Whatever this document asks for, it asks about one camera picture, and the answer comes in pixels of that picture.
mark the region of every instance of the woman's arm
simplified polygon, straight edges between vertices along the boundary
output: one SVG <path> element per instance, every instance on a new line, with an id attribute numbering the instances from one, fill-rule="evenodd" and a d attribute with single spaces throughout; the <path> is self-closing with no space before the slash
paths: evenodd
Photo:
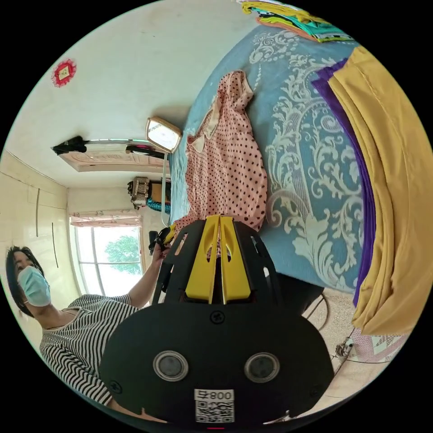
<path id="1" fill-rule="evenodd" d="M 165 256 L 168 254 L 170 246 L 168 245 L 164 251 L 158 244 L 152 255 L 152 263 L 146 270 L 140 281 L 129 291 L 128 295 L 131 299 L 131 305 L 136 308 L 143 308 L 152 296 L 157 284 L 159 269 Z"/>
<path id="2" fill-rule="evenodd" d="M 122 414 L 127 414 L 130 416 L 135 416 L 136 418 L 147 419 L 148 421 L 156 421 L 159 423 L 166 423 L 167 421 L 163 421 L 158 418 L 154 418 L 153 416 L 147 415 L 144 409 L 142 409 L 141 415 L 137 415 L 134 412 L 130 412 L 128 409 L 125 409 L 122 406 L 119 406 L 117 402 L 112 398 L 110 402 L 107 404 L 107 407 L 110 409 L 116 410 L 117 412 L 121 412 Z"/>

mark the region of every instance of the striped shirt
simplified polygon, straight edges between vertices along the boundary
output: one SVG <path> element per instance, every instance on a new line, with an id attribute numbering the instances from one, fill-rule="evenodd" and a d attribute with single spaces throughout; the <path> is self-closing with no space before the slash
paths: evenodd
<path id="1" fill-rule="evenodd" d="M 138 311 L 129 295 L 83 295 L 68 308 L 78 311 L 72 322 L 44 330 L 40 351 L 51 370 L 67 385 L 98 403 L 111 395 L 99 377 L 105 345 L 117 325 Z"/>

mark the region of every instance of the purple fabric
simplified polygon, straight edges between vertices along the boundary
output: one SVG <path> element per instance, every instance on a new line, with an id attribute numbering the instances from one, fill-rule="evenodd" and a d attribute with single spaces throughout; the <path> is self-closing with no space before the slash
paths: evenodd
<path id="1" fill-rule="evenodd" d="M 364 246 L 361 255 L 361 264 L 358 272 L 358 283 L 355 288 L 355 295 L 353 297 L 353 304 L 356 306 L 359 299 L 359 287 L 368 274 L 373 257 L 373 242 L 376 233 L 376 207 L 374 205 L 373 189 L 371 187 L 370 176 L 365 165 L 364 157 L 359 147 L 358 140 L 356 139 L 355 132 L 350 124 L 349 118 L 345 113 L 343 107 L 335 96 L 328 84 L 328 80 L 334 75 L 334 72 L 341 69 L 347 59 L 336 63 L 333 66 L 327 66 L 320 71 L 316 71 L 319 76 L 318 80 L 312 81 L 311 84 L 317 89 L 320 96 L 329 105 L 334 116 L 340 123 L 347 137 L 352 143 L 355 152 L 356 162 L 359 167 L 359 174 L 361 178 L 362 199 L 364 201 Z"/>

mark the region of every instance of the pink polka dot dress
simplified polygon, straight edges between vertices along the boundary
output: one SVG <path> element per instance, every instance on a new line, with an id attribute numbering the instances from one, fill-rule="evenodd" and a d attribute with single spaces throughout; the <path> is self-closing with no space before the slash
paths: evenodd
<path id="1" fill-rule="evenodd" d="M 210 215 L 228 215 L 259 231 L 266 211 L 267 175 L 245 107 L 253 97 L 243 71 L 225 75 L 195 136 L 187 137 L 189 213 L 180 230 Z"/>

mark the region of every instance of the yellow plastic part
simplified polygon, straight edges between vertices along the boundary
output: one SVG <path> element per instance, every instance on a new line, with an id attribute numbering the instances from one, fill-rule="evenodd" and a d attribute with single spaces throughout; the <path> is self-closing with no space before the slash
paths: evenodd
<path id="1" fill-rule="evenodd" d="M 175 236 L 176 224 L 172 224 L 172 225 L 168 226 L 168 228 L 170 229 L 170 231 L 168 232 L 168 235 L 164 239 L 165 244 L 168 244 L 173 240 L 173 238 Z"/>
<path id="2" fill-rule="evenodd" d="M 220 233 L 223 303 L 247 299 L 250 296 L 251 290 L 232 217 L 222 216 L 220 218 Z M 230 261 L 227 257 L 226 248 L 230 252 Z"/>
<path id="3" fill-rule="evenodd" d="M 217 262 L 217 242 L 220 216 L 206 218 L 200 245 L 195 256 L 193 269 L 186 286 L 186 295 L 191 299 L 200 299 L 212 303 L 215 283 L 215 266 Z M 212 247 L 211 257 L 207 261 L 207 252 Z"/>

